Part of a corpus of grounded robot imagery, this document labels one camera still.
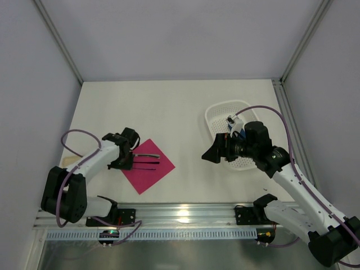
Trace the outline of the purple metal spoon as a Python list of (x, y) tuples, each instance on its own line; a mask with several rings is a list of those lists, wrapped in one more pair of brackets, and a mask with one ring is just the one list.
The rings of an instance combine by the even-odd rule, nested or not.
[(160, 164), (159, 161), (133, 161), (133, 164)]

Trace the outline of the pink paper napkin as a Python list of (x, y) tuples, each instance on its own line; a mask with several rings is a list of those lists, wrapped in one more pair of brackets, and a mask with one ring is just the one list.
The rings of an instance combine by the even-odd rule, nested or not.
[(133, 186), (136, 192), (141, 195), (153, 185), (158, 183), (162, 178), (168, 175), (175, 165), (168, 157), (158, 148), (153, 140), (148, 139), (140, 144), (134, 151), (134, 154), (158, 154), (159, 159), (150, 157), (135, 157), (134, 161), (159, 161), (160, 164), (133, 164), (132, 168), (155, 168), (154, 171), (149, 170), (122, 170), (125, 178)]

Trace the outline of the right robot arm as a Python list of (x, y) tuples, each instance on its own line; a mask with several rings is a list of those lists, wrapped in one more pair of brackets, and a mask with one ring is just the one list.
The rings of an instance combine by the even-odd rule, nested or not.
[(301, 215), (287, 208), (271, 195), (259, 201), (264, 216), (287, 228), (309, 247), (311, 254), (325, 267), (330, 267), (359, 247), (359, 219), (348, 218), (300, 174), (290, 154), (272, 144), (267, 127), (261, 121), (245, 124), (245, 137), (218, 133), (202, 159), (220, 163), (221, 159), (251, 158), (256, 167), (282, 188), (305, 212)]

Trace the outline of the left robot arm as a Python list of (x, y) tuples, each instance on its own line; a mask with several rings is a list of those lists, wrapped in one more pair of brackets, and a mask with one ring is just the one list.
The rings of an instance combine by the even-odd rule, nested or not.
[(89, 197), (87, 185), (103, 168), (131, 168), (140, 136), (125, 128), (121, 133), (108, 133), (95, 140), (97, 147), (92, 153), (65, 168), (54, 166), (48, 173), (40, 207), (55, 215), (60, 228), (83, 217), (89, 218), (92, 226), (119, 225), (116, 201), (103, 196)]

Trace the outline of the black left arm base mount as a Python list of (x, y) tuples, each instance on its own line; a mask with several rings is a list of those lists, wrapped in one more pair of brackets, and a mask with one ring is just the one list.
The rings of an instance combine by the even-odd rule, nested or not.
[[(110, 210), (110, 213), (106, 217), (97, 217), (97, 219), (102, 220), (110, 224), (111, 226), (124, 226), (131, 225), (135, 222), (136, 210), (135, 209), (113, 209)], [(86, 227), (100, 227), (105, 226), (105, 224), (95, 220), (93, 218), (88, 218), (85, 223)]]

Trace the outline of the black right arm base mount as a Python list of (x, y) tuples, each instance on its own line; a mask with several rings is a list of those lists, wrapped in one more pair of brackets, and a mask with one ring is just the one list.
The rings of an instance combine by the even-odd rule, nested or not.
[(236, 224), (238, 226), (255, 225), (256, 218), (253, 212), (253, 207), (237, 205), (234, 208)]

